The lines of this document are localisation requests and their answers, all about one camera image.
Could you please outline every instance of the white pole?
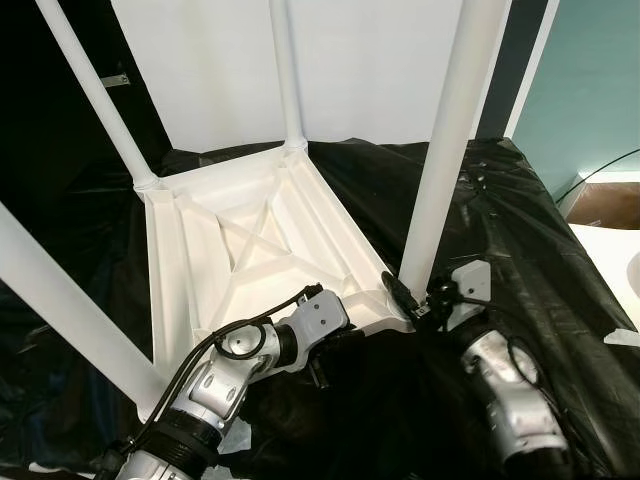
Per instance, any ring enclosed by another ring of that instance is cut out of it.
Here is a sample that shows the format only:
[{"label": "white pole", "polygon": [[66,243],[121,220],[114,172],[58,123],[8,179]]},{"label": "white pole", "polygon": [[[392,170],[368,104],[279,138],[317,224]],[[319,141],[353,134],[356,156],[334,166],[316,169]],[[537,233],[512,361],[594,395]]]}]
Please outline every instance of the white pole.
[{"label": "white pole", "polygon": [[0,279],[147,414],[166,383],[0,203]]},{"label": "white pole", "polygon": [[302,132],[298,79],[293,57],[293,44],[289,29],[287,0],[269,0],[271,11],[271,29],[276,51],[276,65],[280,81],[280,97],[286,128],[284,148],[297,150],[307,148],[307,140]]},{"label": "white pole", "polygon": [[421,300],[500,31],[506,0],[464,0],[413,208],[400,280]]},{"label": "white pole", "polygon": [[145,190],[156,186],[158,177],[145,162],[58,1],[36,0],[36,3],[109,138],[131,173],[134,189]]}]

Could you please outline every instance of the white wall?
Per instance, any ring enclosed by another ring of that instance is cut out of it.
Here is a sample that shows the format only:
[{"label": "white wall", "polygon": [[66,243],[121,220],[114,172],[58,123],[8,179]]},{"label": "white wall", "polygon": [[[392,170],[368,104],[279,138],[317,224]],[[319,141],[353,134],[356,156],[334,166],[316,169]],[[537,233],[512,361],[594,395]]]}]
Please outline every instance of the white wall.
[{"label": "white wall", "polygon": [[[112,3],[174,148],[283,138],[267,0]],[[460,5],[290,1],[306,136],[429,139]]]}]

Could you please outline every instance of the black tarp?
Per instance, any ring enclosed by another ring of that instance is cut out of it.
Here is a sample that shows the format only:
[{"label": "black tarp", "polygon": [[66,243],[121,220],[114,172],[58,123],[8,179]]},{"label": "black tarp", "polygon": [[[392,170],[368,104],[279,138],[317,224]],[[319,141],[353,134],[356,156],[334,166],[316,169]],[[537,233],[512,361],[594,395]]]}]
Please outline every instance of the black tarp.
[{"label": "black tarp", "polygon": [[[173,151],[159,173],[269,146]],[[309,146],[391,271],[400,264],[426,148],[361,140]],[[59,221],[34,235],[150,355],[144,211],[126,172],[97,165],[65,199]],[[615,328],[633,326],[509,140],[469,143],[433,275],[476,258],[492,265],[493,301],[518,319],[487,316],[537,354],[575,431],[578,470],[640,475],[640,351],[603,343]],[[0,462],[87,469],[106,443],[135,428],[135,412],[44,325],[2,291]],[[494,477],[483,414],[455,355],[446,343],[423,342],[384,332],[336,348],[326,391],[305,372],[256,384],[243,408],[255,425],[254,449],[225,461],[256,478]]]}]

